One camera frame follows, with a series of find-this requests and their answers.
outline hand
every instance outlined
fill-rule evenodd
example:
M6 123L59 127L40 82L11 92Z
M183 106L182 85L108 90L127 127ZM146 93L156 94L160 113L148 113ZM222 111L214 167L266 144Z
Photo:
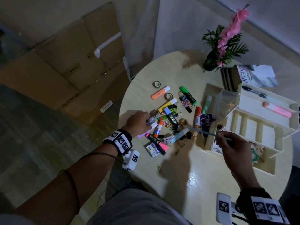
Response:
M222 148L224 160L241 190L260 188L252 168L251 144L233 132L217 132L217 145Z
M134 138L152 128L151 125L147 125L146 123L148 118L148 112L138 111L126 121L126 125L122 129L129 132L132 138Z

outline wristband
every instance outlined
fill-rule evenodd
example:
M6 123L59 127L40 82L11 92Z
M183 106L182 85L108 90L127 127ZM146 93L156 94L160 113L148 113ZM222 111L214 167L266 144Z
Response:
M103 143L113 144L117 148L119 154L124 156L132 148L131 141L132 136L129 132L123 129L118 129L105 138Z

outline left hand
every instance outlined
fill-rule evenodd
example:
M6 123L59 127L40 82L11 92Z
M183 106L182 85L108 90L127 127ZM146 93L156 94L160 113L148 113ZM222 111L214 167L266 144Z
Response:
M138 111L132 115L127 121L126 125L122 129L130 133L132 138L137 135L143 134L144 132L149 131L152 127L147 125L146 120L149 118L148 112Z

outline plant pot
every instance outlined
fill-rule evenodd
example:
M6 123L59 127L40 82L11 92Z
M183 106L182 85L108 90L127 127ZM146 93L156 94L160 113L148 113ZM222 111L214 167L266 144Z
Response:
M208 62L209 59L212 59L212 60L215 60L216 59L216 56L215 56L215 53L213 51L209 52L204 64L203 64L203 68L206 70L206 71L212 71L214 70L215 68L218 67L217 65L217 61L215 60L214 62Z

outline table surface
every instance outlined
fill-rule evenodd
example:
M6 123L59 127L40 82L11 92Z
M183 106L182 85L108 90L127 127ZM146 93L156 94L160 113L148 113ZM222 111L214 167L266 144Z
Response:
M161 87L170 86L169 93L179 101L180 86L185 86L197 100L197 105L203 107L208 94L215 95L223 88L220 71L207 72L202 63L206 55L197 51L177 51L162 56L144 67L129 85L123 98L119 114L119 127L137 110L152 111L163 105L163 96L152 100L151 95L158 89L152 86L154 81L160 81ZM238 64L233 61L230 66ZM194 110L188 113L179 102L178 112L183 112L182 118L193 124ZM171 133L163 127L161 134ZM133 149L140 152L136 169L131 171L135 180L141 180L150 192L157 194L171 204L186 219L193 224L218 224L216 222L216 194L218 192L231 196L236 201L239 187L223 157L214 156L204 151L202 136L188 140L174 155L179 144L169 147L167 153L152 158L144 145L149 143L146 137L134 138ZM274 176L254 170L261 186L274 199L282 195L292 167L293 145L290 137L283 142L284 152L277 156Z

